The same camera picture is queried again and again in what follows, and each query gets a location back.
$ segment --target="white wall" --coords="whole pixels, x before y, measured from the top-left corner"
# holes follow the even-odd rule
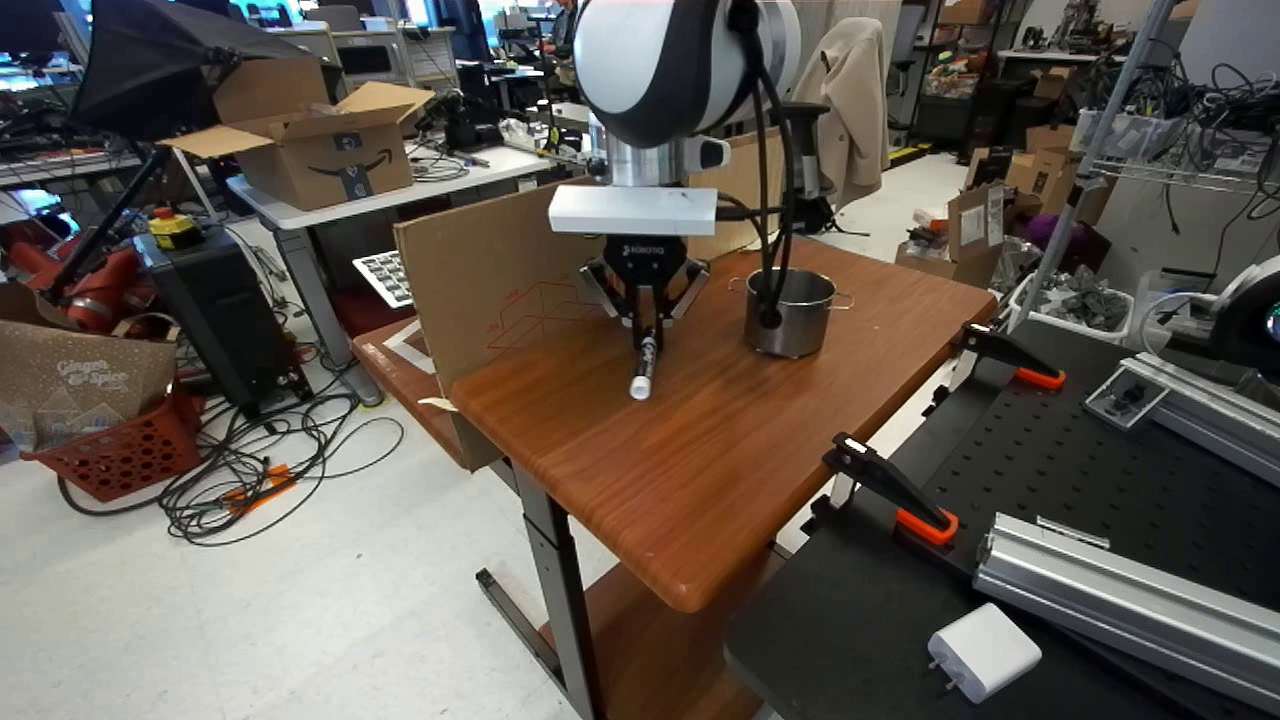
[[[1202,0],[1186,38],[1189,77],[1207,83],[1219,59],[1247,77],[1280,77],[1280,0]]]
[[[1251,186],[1223,190],[1197,190],[1175,186],[1163,196],[1159,178],[1125,171],[1115,182],[1115,192],[1110,200],[1110,214],[1099,215],[1099,231],[1114,240],[1103,275],[1132,292],[1141,289],[1141,275],[1154,269],[1186,269],[1186,272],[1212,272],[1218,250],[1219,257],[1219,283],[1227,283],[1241,269],[1275,257],[1280,215],[1269,219],[1235,219],[1232,215],[1251,200]]]

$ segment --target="black cable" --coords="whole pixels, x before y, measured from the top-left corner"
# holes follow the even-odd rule
[[[134,513],[154,507],[159,500],[159,491],[158,491],[158,495],[123,504],[123,507],[110,507],[110,504],[105,507],[89,507],[89,504],[78,500],[78,491],[72,491],[72,486],[63,475],[58,475],[58,491],[79,518],[134,518]]]
[[[1251,98],[1256,94],[1256,83],[1243,77],[1243,69],[1235,69],[1235,63],[1212,63],[1207,69],[1207,83],[1218,88],[1218,94],[1235,94],[1235,88],[1243,88],[1243,98]]]
[[[753,117],[758,117],[758,208],[770,203],[770,117],[763,117],[763,98],[753,88]],[[760,240],[760,296],[772,289],[772,250],[770,250],[770,223],[758,223]]]
[[[763,59],[760,59],[760,83],[763,83],[770,104],[785,110],[772,77],[763,72]],[[792,178],[792,167],[795,167],[795,137],[792,137],[792,121],[787,117],[779,117],[776,127],[785,137],[785,208],[779,208],[779,219],[776,219],[779,228],[776,228],[776,250],[772,250],[772,251],[779,251],[779,262],[776,262],[779,282],[776,282],[772,306],[785,292],[785,282],[787,282],[787,269],[792,269],[792,231],[795,231],[795,215],[792,215],[795,214],[792,208],[792,196],[795,196],[795,178]]]
[[[212,461],[192,471],[187,479],[174,486],[159,500],[168,518],[168,531],[195,550],[231,550],[244,539],[257,539],[271,528],[281,528],[287,518],[296,518],[327,479],[357,475],[388,461],[404,445],[404,425],[377,418],[357,430],[349,419],[359,413],[359,401],[351,392],[315,396],[308,403],[287,403],[268,413],[257,430],[240,430],[240,413],[228,419]],[[398,438],[383,453],[357,469],[334,471],[334,461],[370,430],[392,425]],[[271,466],[263,448],[276,448],[283,438],[313,441],[313,453],[296,466]],[[306,495],[296,495],[281,518],[268,524],[257,524],[248,531],[228,538],[240,528],[257,504],[296,488],[313,486]]]
[[[1174,186],[1163,186],[1163,215],[1168,215],[1168,231],[1181,238],[1186,223],[1181,223],[1175,214],[1174,214]]]
[[[719,203],[727,203],[731,214],[717,214],[717,219],[746,219],[758,228],[760,250],[770,245],[763,215],[772,215],[772,214],[758,214],[740,196],[727,196],[727,192],[719,192]]]
[[[1212,275],[1223,269],[1227,231],[1251,214],[1262,196],[1251,192],[1232,219],[1218,231]]]

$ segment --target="concrete floor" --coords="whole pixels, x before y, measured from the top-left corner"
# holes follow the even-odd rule
[[[886,178],[828,238],[891,262],[918,208],[946,208],[964,167],[923,158]],[[281,528],[192,550],[158,507],[89,521],[51,471],[0,466],[0,715],[41,720],[569,720],[573,710],[476,590],[493,569],[544,616],[520,504],[493,471],[462,471],[398,401],[338,469],[401,448],[324,486]],[[903,407],[876,445],[918,425]],[[306,488],[251,513],[283,518]],[[579,538],[585,575],[611,556]]]

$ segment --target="wire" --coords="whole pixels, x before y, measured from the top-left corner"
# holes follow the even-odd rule
[[[758,214],[740,196],[727,196],[727,192],[719,192],[719,203],[727,203],[731,214],[717,214],[717,219],[748,219],[758,228],[760,250],[770,245],[763,215],[772,215],[772,214]]]
[[[770,203],[770,121],[763,121],[763,98],[753,88],[753,117],[758,117],[758,203]],[[760,240],[760,289],[772,289],[772,251],[770,251],[770,223],[758,223]]]
[[[763,59],[760,59],[760,83],[763,83],[770,104],[772,104],[772,110],[785,110],[772,77],[763,72]],[[795,215],[792,215],[792,196],[795,196],[795,186],[792,186],[792,167],[795,167],[792,121],[779,117],[776,127],[779,127],[779,137],[785,137],[785,214],[779,214],[779,231],[776,231],[776,245],[772,245],[772,251],[779,251],[779,262],[776,262],[779,282],[776,282],[772,306],[776,306],[779,292],[785,292],[785,282],[787,282],[787,269],[792,269],[792,231],[795,231]]]
[[[1251,81],[1243,77],[1243,69],[1235,69],[1235,63],[1212,63],[1212,69],[1207,69],[1207,83],[1212,83],[1218,94],[1235,94],[1235,88],[1241,88],[1241,98],[1251,98],[1251,94],[1256,94],[1256,83],[1251,83]]]
[[[158,495],[148,495],[148,500],[120,504],[120,507],[89,507],[89,504],[78,500],[78,491],[72,491],[72,486],[69,486],[63,475],[58,475],[58,491],[62,491],[63,504],[69,504],[72,513],[79,513],[79,518],[134,518],[134,513],[154,507],[154,504],[159,500],[159,491],[158,491]]]
[[[1256,208],[1262,192],[1251,192],[1232,219],[1218,231],[1212,275],[1223,269],[1223,250],[1232,228]]]
[[[1141,310],[1136,322],[1132,322],[1132,324],[1136,324],[1136,327],[1132,327],[1132,334],[1136,334],[1136,347],[1141,347],[1141,351],[1158,351],[1154,327],[1149,327],[1154,317],[1163,314],[1163,322],[1168,322],[1174,314],[1181,314],[1181,310],[1193,306],[1193,300],[1212,300],[1212,296],[1207,296],[1207,292],[1168,292],[1168,296],[1158,296],[1149,310]]]
[[[1174,214],[1174,186],[1163,186],[1163,215],[1168,215],[1168,231],[1181,238],[1186,223],[1181,223],[1175,214]]]
[[[320,486],[383,466],[404,445],[404,425],[392,418],[351,425],[357,413],[359,401],[351,392],[320,392],[308,403],[276,407],[257,430],[240,430],[244,418],[236,413],[226,438],[212,445],[209,466],[159,495],[168,531],[195,550],[231,550],[281,528],[320,491]],[[374,453],[366,466],[334,469],[334,461],[374,430],[392,430],[388,448]],[[276,453],[283,441],[308,441],[313,448],[296,466],[281,466],[268,453]],[[281,518],[248,531],[231,531],[263,500],[283,495],[293,486],[308,486],[308,491],[296,495]]]

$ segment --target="electronic device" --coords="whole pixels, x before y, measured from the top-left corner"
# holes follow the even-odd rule
[[[1218,300],[1193,300],[1168,347],[1243,365],[1280,385],[1280,257],[1247,266]]]
[[[338,63],[345,69],[349,94],[366,81],[401,83],[398,47],[380,41],[338,41]]]
[[[44,69],[58,43],[58,0],[6,0],[0,52],[26,69]]]
[[[440,28],[453,28],[453,58],[488,63],[488,38],[481,0],[431,0],[431,17]]]
[[[283,396],[313,396],[240,245],[218,223],[200,238],[187,250],[135,238],[134,250],[218,387],[251,419]]]
[[[91,11],[89,11],[91,0],[62,0],[62,11],[58,11],[58,28],[72,52],[78,63],[89,63],[89,41],[91,41]]]

